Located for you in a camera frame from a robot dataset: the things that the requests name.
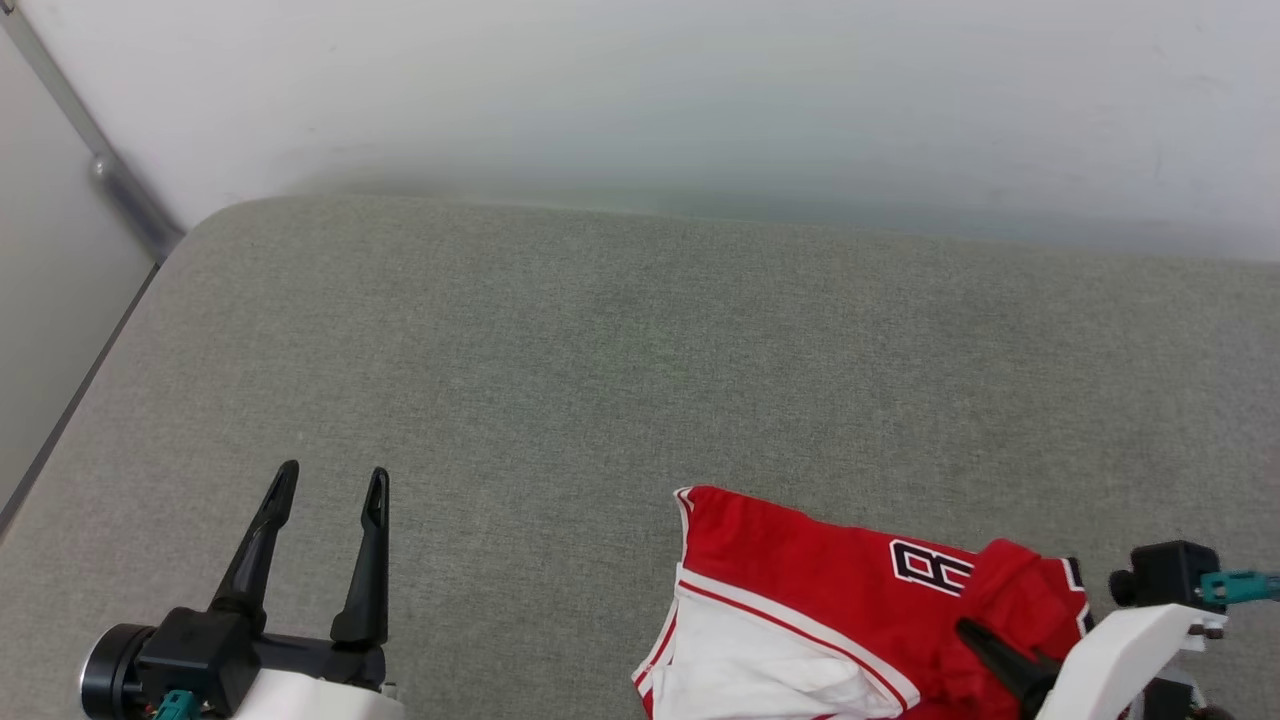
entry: basketball jersey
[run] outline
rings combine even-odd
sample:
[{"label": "basketball jersey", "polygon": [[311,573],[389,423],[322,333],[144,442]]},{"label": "basketball jersey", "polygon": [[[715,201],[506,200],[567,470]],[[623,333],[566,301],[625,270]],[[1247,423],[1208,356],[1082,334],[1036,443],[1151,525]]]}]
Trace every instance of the basketball jersey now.
[{"label": "basketball jersey", "polygon": [[972,553],[707,486],[676,501],[675,600],[632,674],[653,720],[1015,720],[956,621],[1055,660],[1092,623],[1074,560],[1009,541]]}]

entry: gray fabric surface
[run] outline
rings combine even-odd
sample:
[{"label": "gray fabric surface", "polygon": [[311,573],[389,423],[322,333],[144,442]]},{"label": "gray fabric surface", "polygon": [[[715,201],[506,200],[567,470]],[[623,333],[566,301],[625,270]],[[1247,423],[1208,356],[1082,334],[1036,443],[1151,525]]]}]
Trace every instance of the gray fabric surface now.
[{"label": "gray fabric surface", "polygon": [[[201,224],[0,544],[0,717],[202,607],[282,460],[269,628],[324,635],[375,464],[412,717],[641,717],[673,488],[979,548],[1280,565],[1280,270],[760,224],[288,199]],[[1280,716],[1280,607],[1189,661]]]}]

